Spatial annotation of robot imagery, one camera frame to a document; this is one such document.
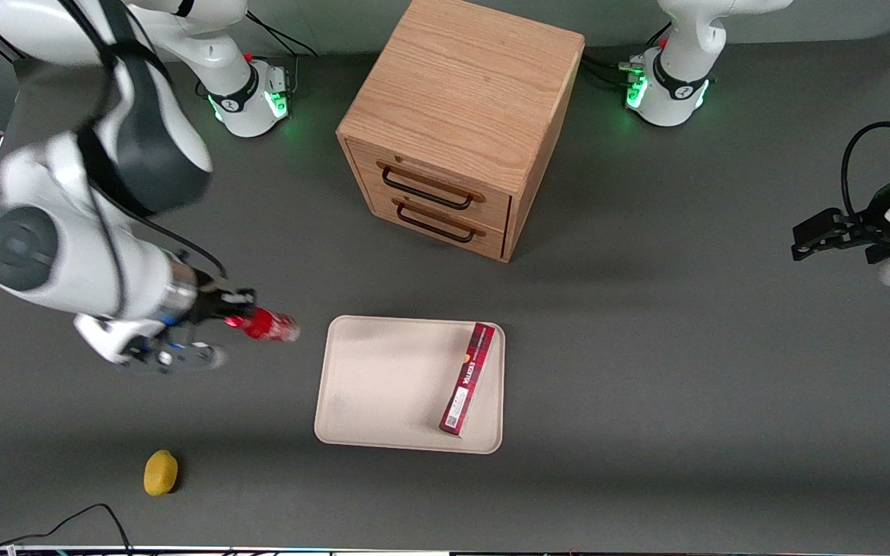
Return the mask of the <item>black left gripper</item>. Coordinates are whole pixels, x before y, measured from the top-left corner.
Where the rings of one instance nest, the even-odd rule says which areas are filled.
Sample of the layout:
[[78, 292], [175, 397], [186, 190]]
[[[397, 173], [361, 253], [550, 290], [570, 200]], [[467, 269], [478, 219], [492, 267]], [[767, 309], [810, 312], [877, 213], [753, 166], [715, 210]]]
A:
[[[795, 263], [820, 251], [865, 247], [869, 264], [883, 263], [890, 257], [890, 222], [885, 214], [890, 210], [890, 182], [880, 187], [861, 211], [854, 210], [848, 173], [841, 173], [841, 197], [844, 210], [826, 208], [805, 219], [792, 229], [794, 244], [791, 256]], [[847, 232], [845, 232], [847, 215]]]

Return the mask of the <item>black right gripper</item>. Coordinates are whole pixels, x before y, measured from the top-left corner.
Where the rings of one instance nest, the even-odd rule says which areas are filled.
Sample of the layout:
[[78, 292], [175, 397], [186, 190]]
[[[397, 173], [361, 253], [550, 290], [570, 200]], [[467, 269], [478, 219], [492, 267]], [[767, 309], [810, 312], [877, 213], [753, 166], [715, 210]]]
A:
[[206, 320], [247, 321], [257, 302], [252, 288], [222, 290], [215, 280], [200, 280], [195, 299], [182, 317], [183, 324], [200, 325]]

